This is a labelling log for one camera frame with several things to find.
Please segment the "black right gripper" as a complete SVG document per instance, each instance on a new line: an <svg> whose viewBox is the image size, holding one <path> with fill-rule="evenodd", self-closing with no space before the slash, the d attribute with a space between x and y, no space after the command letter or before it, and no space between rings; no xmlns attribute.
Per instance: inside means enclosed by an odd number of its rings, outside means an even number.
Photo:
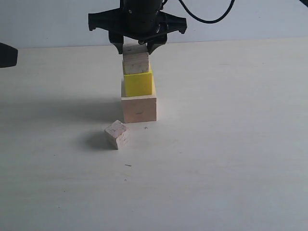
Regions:
<svg viewBox="0 0 308 231"><path fill-rule="evenodd" d="M89 30L108 31L109 41L123 54L124 37L147 43L148 54L163 46L149 42L172 32L185 33L187 21L162 11L161 0L121 0L119 8L88 14Z"/></svg>

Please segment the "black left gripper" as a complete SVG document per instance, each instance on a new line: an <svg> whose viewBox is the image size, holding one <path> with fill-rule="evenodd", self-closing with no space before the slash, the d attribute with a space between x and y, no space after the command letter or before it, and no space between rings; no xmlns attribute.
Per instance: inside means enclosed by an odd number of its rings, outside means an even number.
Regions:
<svg viewBox="0 0 308 231"><path fill-rule="evenodd" d="M0 68L17 65L18 49L4 43L0 43Z"/></svg>

